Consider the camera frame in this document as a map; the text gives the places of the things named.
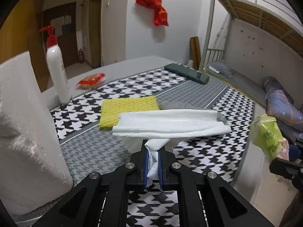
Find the green plastic packet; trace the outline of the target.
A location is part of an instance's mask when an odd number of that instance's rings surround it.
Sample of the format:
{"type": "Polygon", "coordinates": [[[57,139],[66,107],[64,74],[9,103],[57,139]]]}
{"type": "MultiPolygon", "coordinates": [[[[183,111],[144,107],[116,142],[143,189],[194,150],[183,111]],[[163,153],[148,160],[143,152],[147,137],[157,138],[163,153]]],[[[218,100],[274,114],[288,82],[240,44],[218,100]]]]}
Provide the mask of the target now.
{"type": "Polygon", "coordinates": [[[258,116],[250,124],[250,140],[261,148],[269,162],[280,158],[289,161],[289,143],[283,137],[275,117],[266,113],[258,116]]]}

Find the white styrofoam box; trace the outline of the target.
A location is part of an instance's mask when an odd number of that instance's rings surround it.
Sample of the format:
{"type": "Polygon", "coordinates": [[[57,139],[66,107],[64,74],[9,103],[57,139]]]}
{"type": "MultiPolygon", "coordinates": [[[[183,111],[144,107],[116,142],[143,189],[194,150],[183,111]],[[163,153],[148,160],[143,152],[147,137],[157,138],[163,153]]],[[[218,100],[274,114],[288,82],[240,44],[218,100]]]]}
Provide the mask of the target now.
{"type": "Polygon", "coordinates": [[[1,64],[1,201],[10,214],[24,215],[72,186],[26,51],[1,64]]]}

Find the yellow foam net pad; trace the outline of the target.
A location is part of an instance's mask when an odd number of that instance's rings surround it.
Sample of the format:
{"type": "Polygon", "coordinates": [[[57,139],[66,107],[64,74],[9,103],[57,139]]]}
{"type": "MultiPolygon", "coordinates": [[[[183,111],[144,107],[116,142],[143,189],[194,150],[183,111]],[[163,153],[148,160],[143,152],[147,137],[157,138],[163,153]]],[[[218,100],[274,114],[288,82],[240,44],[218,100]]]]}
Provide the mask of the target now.
{"type": "Polygon", "coordinates": [[[104,100],[101,105],[99,128],[110,130],[113,126],[116,126],[121,113],[156,110],[160,110],[160,107],[154,96],[104,100]]]}

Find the white tissue cloth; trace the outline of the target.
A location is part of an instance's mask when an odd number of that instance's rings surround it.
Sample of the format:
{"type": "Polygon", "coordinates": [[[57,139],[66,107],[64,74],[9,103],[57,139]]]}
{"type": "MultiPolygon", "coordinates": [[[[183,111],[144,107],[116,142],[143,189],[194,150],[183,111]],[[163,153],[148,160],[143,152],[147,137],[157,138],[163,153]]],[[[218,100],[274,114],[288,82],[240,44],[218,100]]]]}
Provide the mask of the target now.
{"type": "Polygon", "coordinates": [[[118,124],[112,128],[113,136],[122,138],[131,153],[138,152],[142,141],[147,140],[147,186],[160,179],[160,149],[166,145],[173,148],[181,141],[230,132],[229,124],[217,121],[216,110],[193,109],[121,113],[118,124]]]}

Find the grey knitted cloth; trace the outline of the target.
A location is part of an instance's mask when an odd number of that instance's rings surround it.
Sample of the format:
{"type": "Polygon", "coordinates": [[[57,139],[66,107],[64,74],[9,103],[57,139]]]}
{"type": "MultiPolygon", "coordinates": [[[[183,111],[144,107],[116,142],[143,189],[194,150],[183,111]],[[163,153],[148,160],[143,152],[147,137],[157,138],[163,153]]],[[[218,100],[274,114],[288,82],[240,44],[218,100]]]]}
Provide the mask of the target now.
{"type": "MultiPolygon", "coordinates": [[[[181,101],[160,101],[158,102],[158,105],[161,110],[170,110],[170,109],[193,109],[193,110],[206,110],[206,111],[213,111],[213,109],[208,108],[202,108],[202,107],[196,107],[194,105],[191,105],[189,103],[183,103],[181,101]]],[[[226,119],[225,116],[223,116],[219,111],[217,112],[217,121],[222,121],[224,125],[228,125],[229,122],[226,119]]]]}

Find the blue patterned blanket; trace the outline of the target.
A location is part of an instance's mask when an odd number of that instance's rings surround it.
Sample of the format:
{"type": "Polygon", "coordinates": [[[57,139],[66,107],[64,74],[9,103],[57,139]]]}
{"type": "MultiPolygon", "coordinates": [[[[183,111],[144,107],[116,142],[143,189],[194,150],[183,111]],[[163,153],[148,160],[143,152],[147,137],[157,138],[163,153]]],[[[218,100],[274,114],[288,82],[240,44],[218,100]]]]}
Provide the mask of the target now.
{"type": "Polygon", "coordinates": [[[302,141],[302,109],[294,107],[294,100],[274,77],[266,76],[262,87],[266,92],[266,113],[275,117],[284,137],[295,143],[302,141]]]}

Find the houndstooth table cloth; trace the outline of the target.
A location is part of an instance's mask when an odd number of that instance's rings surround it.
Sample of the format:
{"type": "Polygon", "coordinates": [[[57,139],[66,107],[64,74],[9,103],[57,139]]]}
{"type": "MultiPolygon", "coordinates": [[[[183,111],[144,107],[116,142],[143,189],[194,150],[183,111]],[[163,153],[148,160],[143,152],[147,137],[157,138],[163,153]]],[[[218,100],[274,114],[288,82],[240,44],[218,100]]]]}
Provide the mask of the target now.
{"type": "Polygon", "coordinates": [[[211,77],[202,85],[163,68],[115,80],[51,110],[74,184],[113,172],[147,139],[145,160],[172,150],[194,172],[231,182],[243,159],[254,103],[211,77]]]}

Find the grey pillow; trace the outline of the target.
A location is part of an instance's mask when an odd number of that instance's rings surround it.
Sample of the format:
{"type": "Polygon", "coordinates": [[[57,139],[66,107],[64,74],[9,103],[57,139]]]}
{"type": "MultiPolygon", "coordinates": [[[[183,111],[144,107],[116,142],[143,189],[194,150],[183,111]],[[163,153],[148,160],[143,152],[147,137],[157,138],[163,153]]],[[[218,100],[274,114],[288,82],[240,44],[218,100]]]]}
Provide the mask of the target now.
{"type": "Polygon", "coordinates": [[[232,79],[235,71],[226,64],[225,61],[213,61],[208,64],[213,71],[223,74],[225,77],[232,79]]]}

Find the red snack packet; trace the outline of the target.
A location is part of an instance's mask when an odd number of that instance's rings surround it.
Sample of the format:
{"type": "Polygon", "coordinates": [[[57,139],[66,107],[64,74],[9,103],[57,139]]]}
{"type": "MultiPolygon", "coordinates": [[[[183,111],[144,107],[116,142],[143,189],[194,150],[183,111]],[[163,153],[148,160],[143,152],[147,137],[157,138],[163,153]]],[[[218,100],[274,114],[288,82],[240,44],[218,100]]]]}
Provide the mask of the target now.
{"type": "Polygon", "coordinates": [[[84,90],[96,89],[102,85],[105,78],[106,75],[104,73],[93,74],[81,79],[77,83],[76,87],[77,89],[84,89],[84,90]]]}

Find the black smartphone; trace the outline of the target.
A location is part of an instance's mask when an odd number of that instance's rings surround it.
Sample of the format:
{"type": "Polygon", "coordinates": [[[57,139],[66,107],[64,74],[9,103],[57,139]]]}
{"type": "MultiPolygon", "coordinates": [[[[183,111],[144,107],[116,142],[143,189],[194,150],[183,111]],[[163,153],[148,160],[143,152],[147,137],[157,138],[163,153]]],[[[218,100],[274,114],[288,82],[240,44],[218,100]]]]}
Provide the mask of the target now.
{"type": "Polygon", "coordinates": [[[202,85],[207,84],[209,81],[209,76],[207,74],[182,64],[171,63],[164,66],[164,69],[202,85]]]}

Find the wooden boards leaning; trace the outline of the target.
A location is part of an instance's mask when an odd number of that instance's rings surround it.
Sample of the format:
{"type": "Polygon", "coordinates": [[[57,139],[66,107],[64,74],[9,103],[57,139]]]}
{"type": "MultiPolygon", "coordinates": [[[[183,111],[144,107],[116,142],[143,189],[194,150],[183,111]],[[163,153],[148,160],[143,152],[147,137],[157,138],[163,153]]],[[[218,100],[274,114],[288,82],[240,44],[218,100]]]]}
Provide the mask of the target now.
{"type": "Polygon", "coordinates": [[[199,37],[190,38],[191,59],[193,60],[193,68],[198,70],[201,63],[201,51],[199,37]]]}

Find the red fire extinguisher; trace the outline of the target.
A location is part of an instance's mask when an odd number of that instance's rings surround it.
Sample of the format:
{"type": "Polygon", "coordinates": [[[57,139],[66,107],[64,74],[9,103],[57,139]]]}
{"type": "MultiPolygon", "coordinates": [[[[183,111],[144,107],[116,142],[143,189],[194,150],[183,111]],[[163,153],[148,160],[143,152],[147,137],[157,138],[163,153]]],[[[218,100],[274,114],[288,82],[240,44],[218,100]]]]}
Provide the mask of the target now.
{"type": "Polygon", "coordinates": [[[79,62],[83,64],[85,62],[85,56],[84,56],[84,51],[83,49],[79,49],[78,51],[78,56],[79,56],[79,62]]]}

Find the wooden wardrobe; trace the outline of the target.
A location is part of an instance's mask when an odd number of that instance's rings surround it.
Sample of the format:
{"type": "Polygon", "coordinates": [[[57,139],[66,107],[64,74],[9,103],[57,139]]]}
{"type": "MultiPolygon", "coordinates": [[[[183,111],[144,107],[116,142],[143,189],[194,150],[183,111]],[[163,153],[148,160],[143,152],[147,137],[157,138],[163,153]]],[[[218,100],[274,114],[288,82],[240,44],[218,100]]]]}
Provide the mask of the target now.
{"type": "Polygon", "coordinates": [[[44,0],[20,0],[1,28],[1,63],[28,51],[38,86],[47,89],[49,71],[45,59],[42,28],[44,0]]]}

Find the side wooden door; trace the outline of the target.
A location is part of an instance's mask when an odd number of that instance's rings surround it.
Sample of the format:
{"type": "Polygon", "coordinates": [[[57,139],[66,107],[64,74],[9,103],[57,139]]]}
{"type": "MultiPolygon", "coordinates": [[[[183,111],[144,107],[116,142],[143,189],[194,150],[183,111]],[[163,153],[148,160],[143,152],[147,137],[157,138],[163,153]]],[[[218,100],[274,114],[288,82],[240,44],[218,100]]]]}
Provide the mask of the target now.
{"type": "Polygon", "coordinates": [[[89,0],[89,44],[91,66],[102,66],[102,0],[89,0]]]}

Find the red hanging bag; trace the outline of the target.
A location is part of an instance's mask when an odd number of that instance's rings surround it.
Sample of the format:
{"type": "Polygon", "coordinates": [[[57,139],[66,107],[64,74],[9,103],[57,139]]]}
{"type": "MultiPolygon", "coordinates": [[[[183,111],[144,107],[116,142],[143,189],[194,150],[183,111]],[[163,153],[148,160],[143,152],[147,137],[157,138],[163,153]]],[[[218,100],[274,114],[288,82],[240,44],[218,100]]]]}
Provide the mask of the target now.
{"type": "Polygon", "coordinates": [[[168,13],[162,6],[162,0],[136,0],[136,3],[154,11],[154,25],[156,27],[169,26],[168,13]]]}

